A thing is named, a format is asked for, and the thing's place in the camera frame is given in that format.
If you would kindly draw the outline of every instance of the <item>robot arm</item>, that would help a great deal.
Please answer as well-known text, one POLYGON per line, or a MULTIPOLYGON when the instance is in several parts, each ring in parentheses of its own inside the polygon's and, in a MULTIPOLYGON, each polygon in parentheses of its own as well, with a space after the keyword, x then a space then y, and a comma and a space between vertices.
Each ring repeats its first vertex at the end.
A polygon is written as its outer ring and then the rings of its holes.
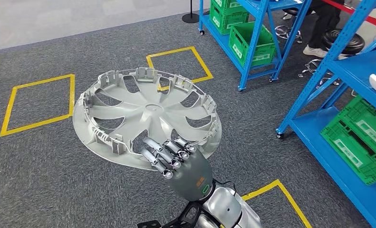
MULTIPOLYGON (((141 154, 157 168, 165 181, 182 198, 189 201, 180 217, 162 228, 261 228, 259 216, 230 188, 217 184, 212 168, 205 157, 193 145, 181 137, 158 144, 145 138, 148 148, 141 154), (193 218, 187 218, 191 208, 196 209, 193 218)), ((160 228, 153 223, 141 223, 140 227, 160 228)))

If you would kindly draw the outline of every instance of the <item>gray floor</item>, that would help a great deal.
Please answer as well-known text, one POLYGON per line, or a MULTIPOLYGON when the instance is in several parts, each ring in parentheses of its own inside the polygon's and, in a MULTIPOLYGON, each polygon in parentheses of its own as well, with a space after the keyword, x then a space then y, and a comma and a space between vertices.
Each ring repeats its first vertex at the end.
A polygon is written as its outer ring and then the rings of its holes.
MULTIPOLYGON (((193 10, 198 9, 195 0, 193 10)), ((0 49, 189 10, 186 0, 0 0, 0 49)))
MULTIPOLYGON (((370 227, 295 134, 289 130, 286 140, 276 139, 274 129, 307 81, 297 77, 303 64, 312 59, 301 54, 305 42, 293 46, 279 81, 260 78, 238 92, 239 72, 213 37, 200 36, 197 25, 180 18, 0 50, 0 129, 13 86, 72 73, 78 97, 103 72, 147 66, 146 55, 195 46, 214 76, 198 86, 214 98, 223 126, 222 141, 210 158, 214 176, 233 180, 240 194, 279 179, 315 228, 370 227), (168 32, 160 32, 165 25, 168 32)), ((305 41, 314 19, 308 16, 303 25, 305 41)), ((192 55, 186 58, 190 60, 167 55, 154 57, 153 63, 158 69, 200 77, 200 65, 192 55)), ((66 81, 56 81, 20 89, 9 129, 66 113, 67 86, 66 81)), ((338 106, 350 98, 347 93, 338 106)), ((315 107, 317 101, 307 109, 315 107)), ((133 228, 152 219, 165 223, 185 203, 156 173, 94 155, 77 138, 71 118, 0 137, 0 228, 133 228)), ((304 227, 278 189, 249 204, 265 228, 304 227)))

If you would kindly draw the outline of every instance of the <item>gray carpet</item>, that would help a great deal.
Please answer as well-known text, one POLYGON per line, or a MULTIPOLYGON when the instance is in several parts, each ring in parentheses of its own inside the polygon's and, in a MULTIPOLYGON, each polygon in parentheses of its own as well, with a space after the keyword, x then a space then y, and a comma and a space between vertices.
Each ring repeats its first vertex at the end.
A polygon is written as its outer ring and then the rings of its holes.
MULTIPOLYGON (((289 23, 281 15, 276 12, 276 24, 289 23)), ((308 16, 303 25, 305 41, 314 20, 308 16)), ((313 227, 369 227, 290 129, 286 140, 276 138, 274 129, 308 79, 297 77, 312 59, 301 53, 305 42, 293 46, 279 81, 252 80, 243 92, 236 89, 239 72, 213 37, 200 36, 181 15, 0 50, 0 129, 13 86, 72 73, 78 98, 103 72, 147 66, 146 55, 188 46, 195 46, 214 76, 198 83, 215 99, 222 121, 222 141, 210 158, 214 176, 233 180, 241 195, 280 179, 313 227)), ((204 73, 191 54, 154 57, 153 63, 191 78, 204 73)), ((68 79, 20 89, 9 129, 67 113, 67 86, 68 79)), ((338 106, 349 99, 347 93, 338 106)), ((133 228, 152 219, 165 223, 185 204, 158 173, 90 152, 71 118, 0 137, 0 228, 133 228)), ((249 204, 265 228, 304 227, 279 189, 249 204)))

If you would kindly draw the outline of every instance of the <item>yellow tape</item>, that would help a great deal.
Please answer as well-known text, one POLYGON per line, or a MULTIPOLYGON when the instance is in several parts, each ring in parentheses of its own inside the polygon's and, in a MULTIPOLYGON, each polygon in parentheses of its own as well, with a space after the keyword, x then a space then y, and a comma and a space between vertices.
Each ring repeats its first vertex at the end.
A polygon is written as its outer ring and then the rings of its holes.
MULTIPOLYGON (((200 57, 199 53, 196 51, 194 46, 183 47, 183 48, 170 50, 170 51, 164 51, 164 52, 160 52, 160 53, 157 53, 157 54, 151 54, 151 55, 146 56, 146 60, 147 60, 149 67, 154 68, 153 61, 151 60, 152 57, 163 56, 163 55, 168 55, 168 54, 172 54, 172 53, 176 53, 176 52, 180 52, 180 51, 187 51, 187 50, 191 50, 193 52, 193 54, 195 55, 199 64, 202 66, 203 70, 206 73, 206 76, 193 79, 192 82, 197 83, 197 82, 202 82, 202 81, 205 81, 205 80, 212 79, 213 75, 211 74, 210 70, 207 68, 206 64, 204 63, 203 59, 200 57)), ((160 91, 164 91, 164 90, 167 90, 167 89, 168 89, 168 86, 165 86, 165 87, 159 86, 158 87, 158 90, 160 90, 160 91)))
POLYGON ((16 99, 16 93, 17 93, 17 88, 13 87, 13 89, 11 90, 9 104, 7 105, 7 108, 6 108, 6 114, 4 115, 3 125, 2 125, 1 131, 0 131, 0 137, 6 135, 7 126, 9 125, 9 119, 10 119, 10 115, 11 115, 11 109, 13 108, 14 99, 16 99))
POLYGON ((5 135, 9 135, 9 134, 13 134, 13 133, 17 133, 17 132, 21 132, 21 131, 24 131, 24 130, 28 130, 28 129, 31 129, 31 128, 34 128, 34 127, 46 125, 46 124, 53 123, 53 122, 56 122, 56 121, 64 120, 66 118, 71 117, 72 114, 73 114, 73 106, 74 106, 74 99, 75 99, 74 90, 75 90, 75 76, 73 74, 53 77, 53 78, 49 78, 49 79, 40 80, 40 81, 37 81, 37 82, 32 82, 32 83, 14 86, 13 89, 11 90, 9 103, 7 104, 6 114, 4 116, 3 124, 2 124, 2 127, 1 127, 1 131, 0 131, 0 137, 5 136, 5 135), (61 79, 64 79, 64 78, 70 78, 69 113, 68 114, 61 115, 61 116, 54 117, 54 118, 50 118, 50 119, 40 121, 40 122, 37 122, 37 123, 32 123, 32 124, 29 124, 29 125, 26 125, 26 126, 15 128, 15 129, 7 130, 8 125, 9 125, 10 116, 11 116, 11 110, 13 108, 14 100, 16 99, 16 94, 17 94, 18 89, 29 87, 29 86, 35 86, 35 85, 39 85, 39 84, 47 83, 47 82, 53 82, 53 81, 61 80, 61 79))
POLYGON ((305 227, 306 228, 312 228, 311 224, 308 222, 308 220, 305 217, 304 213, 302 213, 301 209, 299 208, 299 206, 297 205, 297 203, 294 201, 294 199, 290 195, 289 191, 287 191, 286 187, 284 187, 284 185, 280 182, 279 179, 273 181, 272 183, 266 185, 265 187, 262 187, 259 190, 253 191, 253 192, 251 192, 251 193, 249 193, 247 195, 242 196, 242 199, 245 200, 245 201, 250 200, 250 199, 254 198, 255 196, 258 196, 258 195, 260 195, 262 193, 265 193, 265 192, 273 189, 276 186, 278 186, 281 189, 281 191, 284 193, 284 195, 286 196, 286 198, 289 200, 291 206, 294 208, 294 210, 296 211, 296 213, 300 217, 301 221, 304 223, 305 227))

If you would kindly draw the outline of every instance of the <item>white sneaker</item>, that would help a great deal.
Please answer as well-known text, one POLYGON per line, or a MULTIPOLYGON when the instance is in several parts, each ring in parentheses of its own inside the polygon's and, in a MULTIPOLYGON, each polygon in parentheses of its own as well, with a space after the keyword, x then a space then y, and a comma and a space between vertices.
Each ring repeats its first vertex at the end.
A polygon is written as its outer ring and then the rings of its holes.
POLYGON ((293 15, 291 15, 291 14, 288 14, 288 13, 284 13, 284 15, 283 15, 283 20, 288 20, 288 19, 291 19, 293 17, 293 15))
POLYGON ((326 54, 328 53, 327 51, 324 51, 320 48, 310 48, 308 47, 308 45, 304 48, 304 50, 302 51, 302 53, 304 53, 304 55, 307 55, 307 56, 317 56, 319 58, 323 58, 326 56, 326 54))

